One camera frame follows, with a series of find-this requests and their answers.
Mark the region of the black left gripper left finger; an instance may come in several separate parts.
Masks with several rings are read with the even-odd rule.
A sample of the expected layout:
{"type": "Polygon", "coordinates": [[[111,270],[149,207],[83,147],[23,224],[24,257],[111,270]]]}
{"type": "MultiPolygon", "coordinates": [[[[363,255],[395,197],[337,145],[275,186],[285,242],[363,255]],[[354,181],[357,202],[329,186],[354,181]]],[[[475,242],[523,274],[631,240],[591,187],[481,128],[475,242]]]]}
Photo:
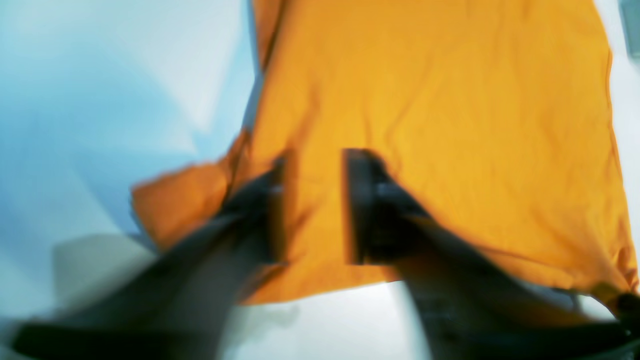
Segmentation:
{"type": "Polygon", "coordinates": [[[82,309],[20,323],[16,353],[37,360],[212,360],[234,305],[284,259],[285,159],[123,287],[82,309]]]}

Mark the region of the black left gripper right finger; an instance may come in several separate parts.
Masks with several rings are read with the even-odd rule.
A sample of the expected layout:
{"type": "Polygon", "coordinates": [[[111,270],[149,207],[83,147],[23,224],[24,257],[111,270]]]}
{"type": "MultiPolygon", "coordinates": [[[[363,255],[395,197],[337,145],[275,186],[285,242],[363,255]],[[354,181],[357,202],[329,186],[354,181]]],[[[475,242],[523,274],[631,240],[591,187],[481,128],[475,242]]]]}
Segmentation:
{"type": "Polygon", "coordinates": [[[406,283],[434,360],[637,360],[639,298],[589,319],[526,288],[439,224],[365,149],[343,151],[357,264],[406,283]]]}

